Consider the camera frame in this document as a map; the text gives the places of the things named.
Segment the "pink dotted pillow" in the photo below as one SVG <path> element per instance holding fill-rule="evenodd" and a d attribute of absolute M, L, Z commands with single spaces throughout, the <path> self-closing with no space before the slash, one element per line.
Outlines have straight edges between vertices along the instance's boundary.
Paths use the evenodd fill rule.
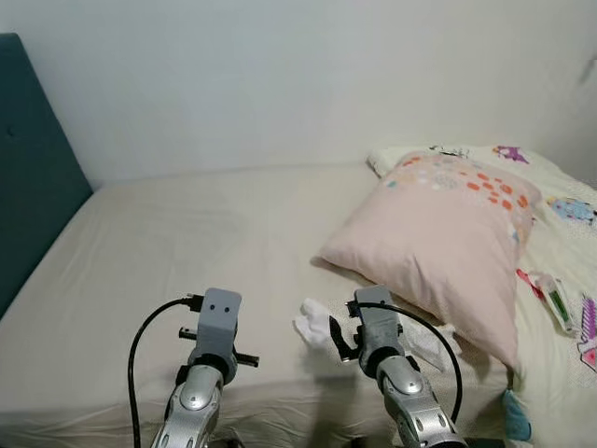
<path fill-rule="evenodd" d="M 319 255 L 455 326 L 519 367 L 516 268 L 540 189 L 494 163 L 409 152 Z"/>

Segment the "white squeeze tube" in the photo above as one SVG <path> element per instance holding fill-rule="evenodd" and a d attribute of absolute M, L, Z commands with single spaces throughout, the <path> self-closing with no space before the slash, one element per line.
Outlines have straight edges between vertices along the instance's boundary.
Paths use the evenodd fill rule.
<path fill-rule="evenodd" d="M 578 320 L 570 310 L 570 302 L 562 289 L 562 281 L 553 274 L 526 272 L 522 268 L 516 270 L 516 275 L 530 287 L 535 298 L 554 317 L 560 331 L 570 336 L 576 336 L 579 333 Z"/>

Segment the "beige sheeted mattress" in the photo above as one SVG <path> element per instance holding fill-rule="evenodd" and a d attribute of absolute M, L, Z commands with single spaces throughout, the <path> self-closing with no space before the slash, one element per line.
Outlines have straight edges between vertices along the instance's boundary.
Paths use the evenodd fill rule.
<path fill-rule="evenodd" d="M 364 285 L 317 253 L 376 184 L 350 163 L 95 192 L 0 317 L 0 447 L 131 448 L 129 374 L 152 444 L 193 349 L 176 333 L 198 319 L 174 300 L 209 287 L 242 294 L 236 346 L 260 359 L 223 389 L 218 437 L 248 448 L 391 442 L 374 381 L 293 325 L 304 300 L 342 313 Z"/>

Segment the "cream cartoon print quilt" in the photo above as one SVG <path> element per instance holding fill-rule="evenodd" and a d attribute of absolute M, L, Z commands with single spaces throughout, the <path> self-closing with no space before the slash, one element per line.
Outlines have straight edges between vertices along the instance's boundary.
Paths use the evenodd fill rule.
<path fill-rule="evenodd" d="M 392 147 L 371 154 L 369 165 L 381 180 L 397 159 L 418 150 L 491 163 L 524 176 L 540 189 L 532 234 L 516 270 L 549 273 L 562 281 L 579 333 L 570 336 L 560 331 L 554 317 L 516 275 L 520 365 L 512 370 L 504 364 L 511 376 L 507 438 L 533 448 L 596 448 L 596 191 L 521 147 Z"/>

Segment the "teal padded headboard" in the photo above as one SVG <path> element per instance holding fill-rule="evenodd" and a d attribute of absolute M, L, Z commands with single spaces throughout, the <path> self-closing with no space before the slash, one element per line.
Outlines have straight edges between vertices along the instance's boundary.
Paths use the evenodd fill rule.
<path fill-rule="evenodd" d="M 0 317 L 92 193 L 24 43 L 0 33 Z"/>

